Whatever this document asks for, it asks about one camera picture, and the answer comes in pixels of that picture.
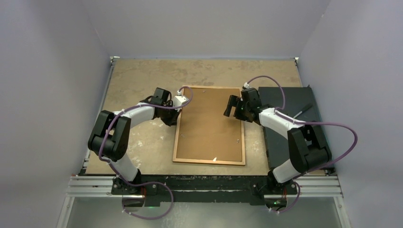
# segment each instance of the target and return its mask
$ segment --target gray floor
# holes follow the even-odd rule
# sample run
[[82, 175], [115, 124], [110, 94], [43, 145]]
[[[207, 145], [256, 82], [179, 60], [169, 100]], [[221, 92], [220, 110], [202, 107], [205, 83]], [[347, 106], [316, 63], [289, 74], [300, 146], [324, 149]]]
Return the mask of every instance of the gray floor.
[[[156, 216], [168, 207], [142, 208], [138, 214]], [[68, 228], [339, 228], [333, 198], [301, 198], [284, 214], [269, 213], [266, 207], [246, 203], [175, 203], [159, 220], [141, 220], [122, 213], [119, 198], [76, 198]]]

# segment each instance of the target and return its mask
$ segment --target floor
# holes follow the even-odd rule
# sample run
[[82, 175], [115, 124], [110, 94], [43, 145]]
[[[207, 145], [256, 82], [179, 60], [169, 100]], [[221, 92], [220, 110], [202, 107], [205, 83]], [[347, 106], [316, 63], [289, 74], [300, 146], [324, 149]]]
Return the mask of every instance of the floor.
[[[156, 87], [175, 92], [182, 85], [242, 87], [252, 77], [269, 75], [284, 87], [301, 82], [294, 60], [143, 60], [119, 59], [114, 68], [103, 109], [117, 111], [136, 105]], [[276, 86], [257, 79], [252, 87]], [[127, 153], [143, 174], [267, 175], [269, 171], [263, 130], [245, 123], [245, 166], [175, 163], [176, 127], [161, 120], [144, 122], [130, 131]], [[105, 162], [91, 153], [86, 173], [113, 174]]]

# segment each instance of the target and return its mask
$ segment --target table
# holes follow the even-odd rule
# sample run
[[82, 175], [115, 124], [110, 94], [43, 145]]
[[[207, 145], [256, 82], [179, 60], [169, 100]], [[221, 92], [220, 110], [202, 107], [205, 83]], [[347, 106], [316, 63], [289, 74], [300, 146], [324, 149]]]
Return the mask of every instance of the table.
[[[295, 61], [290, 60], [117, 60], [103, 109], [117, 111], [136, 105], [154, 93], [156, 87], [175, 92], [182, 85], [241, 87], [254, 76], [269, 75], [282, 86], [300, 87]], [[257, 79], [252, 87], [276, 86], [268, 79]], [[143, 174], [267, 175], [263, 130], [245, 123], [245, 166], [174, 163], [176, 127], [161, 120], [144, 122], [130, 131], [127, 153]], [[87, 174], [113, 174], [105, 162], [90, 153]]]

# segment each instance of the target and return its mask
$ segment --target cable connector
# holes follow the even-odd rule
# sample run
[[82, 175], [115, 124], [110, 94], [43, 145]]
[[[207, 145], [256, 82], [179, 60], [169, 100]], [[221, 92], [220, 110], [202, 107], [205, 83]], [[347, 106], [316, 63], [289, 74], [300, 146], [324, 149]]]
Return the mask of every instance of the cable connector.
[[249, 86], [248, 82], [245, 82], [245, 84], [243, 84], [242, 88], [243, 89], [249, 89], [250, 86]]

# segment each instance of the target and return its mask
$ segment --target wooden border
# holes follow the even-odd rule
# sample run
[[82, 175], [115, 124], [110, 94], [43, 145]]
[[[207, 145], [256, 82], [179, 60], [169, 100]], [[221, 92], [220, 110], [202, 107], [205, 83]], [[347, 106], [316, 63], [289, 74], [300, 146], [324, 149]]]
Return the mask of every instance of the wooden border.
[[[240, 92], [242, 88], [239, 87], [223, 87], [223, 86], [204, 86], [204, 85], [188, 85], [190, 88], [206, 88], [206, 89], [239, 89]], [[240, 130], [241, 130], [241, 143], [242, 143], [242, 161], [212, 161], [212, 160], [201, 160], [201, 159], [187, 159], [187, 158], [176, 158], [176, 151], [178, 150], [178, 140], [179, 140], [179, 128], [181, 125], [181, 116], [182, 113], [179, 114], [177, 124], [176, 124], [176, 133], [175, 133], [175, 143], [173, 145], [173, 162], [186, 162], [186, 163], [203, 163], [203, 164], [220, 164], [220, 165], [245, 165], [246, 157], [245, 157], [245, 132], [243, 128], [243, 121], [240, 122]]]

